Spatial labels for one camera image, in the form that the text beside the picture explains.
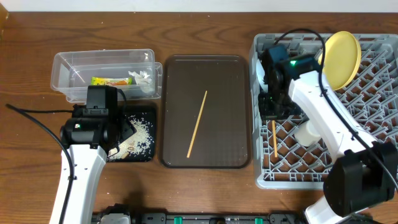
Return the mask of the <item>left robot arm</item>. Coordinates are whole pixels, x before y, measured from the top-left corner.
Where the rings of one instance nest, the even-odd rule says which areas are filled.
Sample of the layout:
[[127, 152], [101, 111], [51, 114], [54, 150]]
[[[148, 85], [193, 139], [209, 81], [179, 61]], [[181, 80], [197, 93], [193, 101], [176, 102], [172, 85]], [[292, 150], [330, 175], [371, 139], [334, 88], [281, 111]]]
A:
[[108, 152], [132, 124], [126, 107], [80, 108], [60, 131], [62, 169], [50, 223], [90, 223]]

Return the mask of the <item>pale green cup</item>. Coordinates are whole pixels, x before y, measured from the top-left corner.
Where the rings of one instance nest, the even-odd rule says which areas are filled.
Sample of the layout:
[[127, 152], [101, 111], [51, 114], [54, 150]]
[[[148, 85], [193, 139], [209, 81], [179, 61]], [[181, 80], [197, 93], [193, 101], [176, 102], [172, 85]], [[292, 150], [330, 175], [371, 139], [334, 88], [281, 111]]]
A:
[[294, 137], [300, 145], [305, 147], [309, 147], [321, 139], [321, 136], [310, 120], [298, 126]]

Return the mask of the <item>yellow plate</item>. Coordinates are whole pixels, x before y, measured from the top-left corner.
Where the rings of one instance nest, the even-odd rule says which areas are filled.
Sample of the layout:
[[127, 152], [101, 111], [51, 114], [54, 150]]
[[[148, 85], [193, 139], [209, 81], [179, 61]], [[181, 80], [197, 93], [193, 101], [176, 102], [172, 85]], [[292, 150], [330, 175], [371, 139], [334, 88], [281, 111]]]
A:
[[321, 64], [323, 53], [324, 89], [339, 90], [347, 86], [356, 76], [361, 63], [361, 47], [355, 36], [348, 31], [333, 34], [321, 48], [318, 63]]

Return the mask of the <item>light blue bowl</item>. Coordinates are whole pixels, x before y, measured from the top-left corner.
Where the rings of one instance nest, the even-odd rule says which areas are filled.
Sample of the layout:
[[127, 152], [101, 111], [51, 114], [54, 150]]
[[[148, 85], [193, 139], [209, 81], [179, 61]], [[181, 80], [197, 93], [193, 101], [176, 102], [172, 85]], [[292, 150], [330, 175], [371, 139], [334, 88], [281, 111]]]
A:
[[259, 82], [260, 88], [262, 91], [265, 93], [268, 92], [268, 84], [265, 84], [264, 82], [264, 77], [265, 77], [265, 71], [264, 68], [262, 67], [261, 61], [257, 59], [256, 61], [256, 76], [257, 80]]

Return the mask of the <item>green orange snack wrapper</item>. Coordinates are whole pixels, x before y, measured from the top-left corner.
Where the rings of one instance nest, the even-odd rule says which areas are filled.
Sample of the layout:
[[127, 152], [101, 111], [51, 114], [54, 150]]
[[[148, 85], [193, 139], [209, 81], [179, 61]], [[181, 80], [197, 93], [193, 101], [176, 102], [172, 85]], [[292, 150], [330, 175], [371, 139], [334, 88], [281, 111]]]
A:
[[91, 85], [109, 85], [109, 86], [116, 86], [116, 85], [131, 85], [132, 78], [103, 78], [103, 77], [92, 77], [91, 78]]

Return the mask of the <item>white tissue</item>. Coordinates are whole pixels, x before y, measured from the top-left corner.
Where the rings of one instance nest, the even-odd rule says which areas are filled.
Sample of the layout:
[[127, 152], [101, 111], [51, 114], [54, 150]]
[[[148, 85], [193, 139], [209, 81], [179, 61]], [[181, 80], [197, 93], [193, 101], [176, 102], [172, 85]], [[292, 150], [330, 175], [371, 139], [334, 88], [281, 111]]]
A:
[[147, 72], [140, 71], [137, 73], [128, 71], [128, 74], [134, 78], [135, 84], [138, 85], [144, 93], [152, 92], [152, 78]]

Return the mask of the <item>wooden chopstick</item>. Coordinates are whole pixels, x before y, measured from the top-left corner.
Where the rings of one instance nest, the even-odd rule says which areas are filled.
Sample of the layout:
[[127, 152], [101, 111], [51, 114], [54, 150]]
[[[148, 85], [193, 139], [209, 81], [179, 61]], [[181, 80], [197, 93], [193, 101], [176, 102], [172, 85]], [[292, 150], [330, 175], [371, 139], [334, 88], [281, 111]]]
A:
[[192, 153], [192, 148], [193, 148], [193, 145], [194, 145], [194, 142], [195, 142], [195, 138], [196, 138], [196, 135], [197, 135], [197, 130], [198, 130], [198, 126], [200, 124], [200, 120], [201, 120], [201, 116], [202, 116], [202, 113], [203, 113], [203, 109], [204, 109], [204, 105], [205, 105], [207, 94], [208, 94], [208, 91], [206, 90], [205, 94], [203, 96], [203, 100], [202, 100], [202, 103], [201, 103], [201, 106], [200, 106], [200, 110], [199, 110], [198, 116], [197, 116], [197, 121], [195, 123], [195, 127], [194, 127], [194, 130], [193, 130], [193, 134], [192, 134], [192, 138], [191, 138], [191, 141], [190, 141], [190, 145], [189, 145], [189, 148], [188, 148], [188, 152], [187, 152], [186, 158], [190, 158], [190, 155]]
[[274, 157], [278, 158], [278, 153], [277, 153], [277, 132], [276, 132], [276, 125], [275, 125], [275, 120], [272, 120], [272, 137], [273, 137], [273, 147], [274, 147]]

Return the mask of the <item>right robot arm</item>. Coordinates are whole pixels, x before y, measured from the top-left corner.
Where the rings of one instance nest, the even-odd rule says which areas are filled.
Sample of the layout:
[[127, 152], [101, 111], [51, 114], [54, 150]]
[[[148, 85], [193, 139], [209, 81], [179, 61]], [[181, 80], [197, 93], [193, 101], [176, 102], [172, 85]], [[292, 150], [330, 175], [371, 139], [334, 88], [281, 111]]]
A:
[[397, 190], [397, 149], [379, 143], [349, 114], [310, 55], [265, 56], [257, 79], [267, 85], [259, 106], [265, 119], [291, 115], [297, 105], [326, 143], [333, 167], [324, 196], [305, 210], [308, 223], [340, 223], [354, 213], [393, 199]]

